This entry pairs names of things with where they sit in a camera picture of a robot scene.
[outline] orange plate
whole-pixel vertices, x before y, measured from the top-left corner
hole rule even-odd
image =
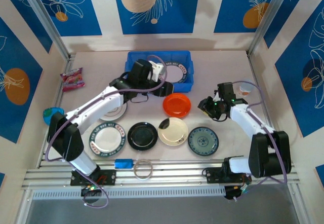
[[[173,93],[164,99],[163,109],[171,117],[182,118],[189,113],[191,102],[185,95]]]

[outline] orange circle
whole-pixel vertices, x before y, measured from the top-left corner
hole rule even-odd
[[[309,77],[305,77],[303,80],[302,80],[302,89],[306,92],[309,92],[310,89],[312,89],[312,80],[311,78]]]
[[[25,71],[19,68],[9,69],[5,76],[5,91],[7,98],[18,106],[26,103],[30,84],[29,78]]]
[[[170,117],[182,118],[190,112],[191,102],[185,95],[173,93],[164,99],[163,109]]]
[[[269,3],[261,3],[250,8],[243,17],[243,25],[248,29],[258,28]]]
[[[67,21],[68,17],[65,13],[59,11],[55,14],[56,19],[58,19],[59,21],[65,22]]]

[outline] white table surface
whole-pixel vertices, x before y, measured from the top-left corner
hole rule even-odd
[[[76,54],[73,68],[83,67],[83,77],[86,86],[63,94],[61,107],[68,112],[73,110],[96,95],[108,84],[124,72],[125,61],[128,52],[79,52]],[[188,146],[187,141],[180,146],[165,145],[158,139],[156,145],[144,152],[136,151],[128,142],[115,156],[107,159],[151,159],[151,160],[203,160],[224,159],[230,156],[245,155],[250,151],[251,140],[243,130],[231,119],[223,123],[212,121],[197,108],[199,102],[208,96],[214,95],[218,83],[234,82],[250,79],[253,76],[245,51],[192,51],[191,58],[194,64],[194,85],[186,95],[191,100],[191,111],[183,118],[189,131],[205,126],[216,132],[219,138],[218,150],[211,156],[202,157]],[[120,124],[126,132],[138,122],[149,122],[158,128],[160,122],[168,116],[162,108],[162,97],[149,96],[149,101],[144,103],[128,102],[128,109],[124,116],[115,122]],[[252,91],[245,98],[248,103],[260,100],[257,90]],[[261,106],[256,106],[253,111],[265,120]],[[89,148],[89,136],[92,130],[104,121],[98,120],[82,136],[85,151],[92,159],[103,159],[96,156]],[[50,158],[58,157],[58,153],[51,149]]]

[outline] robotic arm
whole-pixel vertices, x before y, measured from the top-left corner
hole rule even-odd
[[[137,60],[130,72],[126,72],[113,80],[104,91],[83,106],[68,112],[66,115],[55,113],[51,118],[48,142],[52,140],[54,134],[64,123],[74,117],[54,139],[52,146],[63,159],[70,162],[90,179],[97,181],[102,175],[100,167],[84,151],[81,135],[102,115],[136,97],[138,90],[134,89],[155,88],[161,83],[158,78],[159,75],[164,73],[165,68],[162,64],[143,59]],[[126,89],[127,92],[105,96],[122,89]],[[164,82],[160,88],[151,91],[151,93],[155,96],[170,95],[173,93],[173,85]]]
[[[237,122],[251,139],[249,157],[230,157],[224,160],[222,166],[223,177],[229,174],[246,173],[255,177],[266,177],[282,174],[276,153],[269,153],[272,147],[268,133],[274,138],[286,173],[291,171],[291,158],[288,135],[283,131],[275,131],[266,126],[249,108],[244,99],[237,99],[232,83],[218,84],[215,97],[202,100],[198,106],[212,119],[220,119],[222,114]]]

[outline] transparent ring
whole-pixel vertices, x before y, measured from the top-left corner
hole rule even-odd
[[[151,171],[147,176],[139,176],[137,174],[137,168],[141,163],[148,163],[150,165],[150,167],[151,167]],[[149,160],[139,160],[139,161],[137,161],[135,163],[135,165],[134,165],[134,174],[135,174],[136,178],[139,179],[139,180],[147,180],[147,179],[149,179],[153,174],[153,165],[152,165],[152,163]]]

